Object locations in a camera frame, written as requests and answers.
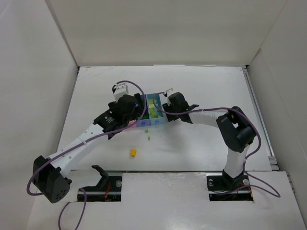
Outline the light green square lego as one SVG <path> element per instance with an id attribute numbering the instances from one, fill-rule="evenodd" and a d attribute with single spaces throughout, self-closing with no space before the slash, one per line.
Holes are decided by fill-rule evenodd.
<path id="1" fill-rule="evenodd" d="M 155 110 L 152 110 L 150 112 L 150 117 L 151 119 L 156 119 L 156 118 L 161 118 L 162 116 L 159 113 L 157 113 Z"/>

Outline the lime 2x2 lego brick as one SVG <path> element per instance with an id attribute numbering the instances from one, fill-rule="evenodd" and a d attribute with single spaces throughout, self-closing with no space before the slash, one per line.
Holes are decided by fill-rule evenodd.
<path id="1" fill-rule="evenodd" d="M 148 101 L 148 107 L 150 111 L 154 111 L 155 110 L 155 105 L 154 105 L 154 101 L 153 100 L 149 100 Z"/>

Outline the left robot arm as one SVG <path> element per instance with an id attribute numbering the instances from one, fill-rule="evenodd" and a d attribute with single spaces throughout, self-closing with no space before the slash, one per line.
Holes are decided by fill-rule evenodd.
<path id="1" fill-rule="evenodd" d="M 37 157 L 33 162 L 30 182 L 52 204 L 63 199 L 70 190 L 70 171 L 99 143 L 105 143 L 114 135 L 138 122 L 147 108 L 144 94 L 125 94 L 118 101 L 109 103 L 109 109 L 94 119 L 93 123 L 63 150 L 48 158 Z"/>

